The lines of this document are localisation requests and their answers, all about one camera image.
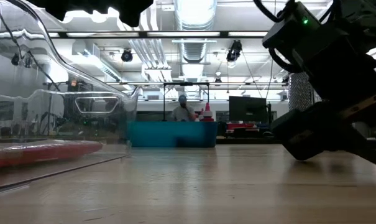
table surface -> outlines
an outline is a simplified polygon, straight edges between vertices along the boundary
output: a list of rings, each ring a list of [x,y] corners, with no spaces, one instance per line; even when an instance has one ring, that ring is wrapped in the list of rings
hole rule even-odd
[[[1,193],[0,223],[376,223],[376,166],[280,145],[136,149]]]

white shirt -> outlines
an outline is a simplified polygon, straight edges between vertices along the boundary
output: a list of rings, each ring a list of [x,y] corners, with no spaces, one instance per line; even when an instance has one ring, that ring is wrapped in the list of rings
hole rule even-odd
[[[195,111],[190,106],[186,106],[186,108],[178,106],[173,110],[172,118],[175,121],[192,121],[191,117],[194,113]]]

wall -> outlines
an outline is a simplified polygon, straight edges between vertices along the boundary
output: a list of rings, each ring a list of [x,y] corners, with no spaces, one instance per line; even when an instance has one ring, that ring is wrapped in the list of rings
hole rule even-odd
[[[272,111],[277,112],[277,117],[281,117],[281,115],[288,112],[288,102],[280,102],[280,101],[270,101],[272,104]],[[189,102],[189,106],[192,106],[195,111],[200,111],[202,108],[206,107],[206,102]],[[166,102],[165,103],[165,110],[172,111],[179,105],[177,101],[175,102]],[[211,101],[210,100],[210,108],[213,112],[213,116],[216,114],[217,111],[229,111],[229,102],[228,101]],[[163,111],[163,102],[161,101],[138,101],[137,111]]]

air duct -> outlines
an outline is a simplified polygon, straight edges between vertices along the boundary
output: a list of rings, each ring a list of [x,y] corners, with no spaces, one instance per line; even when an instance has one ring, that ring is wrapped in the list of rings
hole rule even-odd
[[[178,30],[211,30],[217,7],[217,0],[174,0],[175,18]],[[207,44],[200,43],[206,39],[195,39],[199,43],[180,44],[182,73],[186,77],[199,78],[204,69]]]

ceiling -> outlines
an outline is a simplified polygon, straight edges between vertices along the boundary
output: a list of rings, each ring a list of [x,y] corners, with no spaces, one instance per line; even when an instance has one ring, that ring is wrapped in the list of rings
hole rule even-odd
[[[264,5],[271,12],[278,12],[283,9],[286,1],[263,1]],[[301,1],[315,16],[322,16],[328,8],[330,2],[328,0],[303,0]],[[174,5],[172,0],[158,0],[157,2],[157,26],[159,30],[176,30],[176,22],[174,15]],[[48,15],[43,9],[34,8],[39,12],[40,17],[44,21],[49,32],[109,32],[124,30],[125,27],[117,18],[117,12],[110,10],[108,15],[97,14],[95,16],[102,18],[102,21],[93,21],[94,16],[80,13],[68,13],[65,21],[60,22],[51,15]],[[247,0],[218,0],[216,15],[214,19],[213,30],[238,30],[238,31],[268,31],[273,22],[265,17],[254,5],[252,1]],[[210,39],[215,41],[208,44],[206,57],[204,60],[204,70],[199,82],[213,82],[216,72],[221,72],[221,80],[223,82],[281,82],[284,72],[276,63],[273,63],[269,57],[267,49],[262,47],[261,38],[241,39],[243,46],[243,54],[236,62],[234,68],[228,68],[225,61],[226,51],[230,48],[234,39]],[[109,80],[105,74],[94,68],[89,63],[77,60],[71,52],[74,39],[54,39],[54,44],[61,55],[68,59],[69,62],[90,75],[100,80]],[[141,75],[142,62],[133,52],[133,60],[131,62],[123,62],[121,54],[124,49],[132,48],[128,39],[85,39],[87,46],[95,44],[101,50],[100,57],[105,60],[112,69],[117,71],[124,82],[146,82]],[[167,58],[167,62],[171,67],[171,76],[174,80],[178,80],[182,76],[181,59],[178,44],[172,43],[172,39],[162,39],[162,47]],[[376,58],[376,49],[369,54],[374,54]],[[256,89],[255,86],[244,86],[248,89]],[[228,86],[228,88],[236,89],[241,86]],[[272,94],[277,94],[285,87],[272,87],[276,89]]]

